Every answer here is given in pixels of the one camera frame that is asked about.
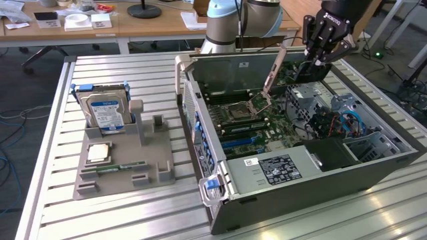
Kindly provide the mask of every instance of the blue pcie slot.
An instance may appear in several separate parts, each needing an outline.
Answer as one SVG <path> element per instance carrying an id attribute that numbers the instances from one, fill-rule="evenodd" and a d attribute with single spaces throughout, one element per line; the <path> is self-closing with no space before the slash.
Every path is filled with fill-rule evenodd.
<path id="1" fill-rule="evenodd" d="M 248 145 L 248 144 L 252 144 L 255 142 L 255 140 L 256 140 L 256 136 L 253 136 L 248 139 L 222 143 L 221 147 L 225 149 L 225 148 L 232 148 L 232 147 L 241 146 L 241 145 Z"/>

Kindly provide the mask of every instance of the wooden desk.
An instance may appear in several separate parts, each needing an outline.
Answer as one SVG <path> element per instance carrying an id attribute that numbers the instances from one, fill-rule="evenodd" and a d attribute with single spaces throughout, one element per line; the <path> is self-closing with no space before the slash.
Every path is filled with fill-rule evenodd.
<path id="1" fill-rule="evenodd" d="M 53 12 L 64 9 L 64 7 L 42 7 L 37 2 L 25 2 L 22 11 L 33 21 L 28 27 L 9 30 L 4 27 L 4 24 L 10 24 L 10 21 L 6 18 L 0 20 L 2 23 L 0 27 L 0 48 L 117 43 L 120 54 L 129 54 L 129 42 L 204 39 L 205 37 L 205 30 L 188 30 L 185 28 L 180 14 L 185 12 L 182 10 L 158 5 L 161 16 L 153 19 L 138 19 L 129 16 L 126 11 L 128 7 L 134 5 L 136 2 L 109 2 L 108 4 L 114 5 L 114 11 L 118 13 L 117 16 L 110 17 L 112 28 L 65 32 L 64 17 L 60 17 L 62 27 L 38 28 L 33 15 L 34 12 Z M 189 3 L 182 2 L 169 2 L 168 5 L 181 9 L 192 8 Z M 285 13 L 275 36 L 293 37 L 299 29 L 300 26 Z"/>

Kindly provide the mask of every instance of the aluminum table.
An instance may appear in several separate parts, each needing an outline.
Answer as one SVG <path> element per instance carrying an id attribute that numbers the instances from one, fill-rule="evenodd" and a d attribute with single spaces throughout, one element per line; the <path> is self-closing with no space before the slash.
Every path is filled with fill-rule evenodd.
<path id="1" fill-rule="evenodd" d="M 81 56 L 64 63 L 16 239 L 425 239 L 427 155 L 367 191 L 209 234 L 174 101 L 174 56 L 184 53 Z M 427 146 L 425 128 L 344 61 L 335 65 Z M 132 98 L 144 101 L 142 118 L 164 114 L 168 121 L 176 183 L 73 201 L 85 120 L 69 86 L 124 80 Z M 337 94 L 348 91 L 331 73 L 324 81 Z"/>

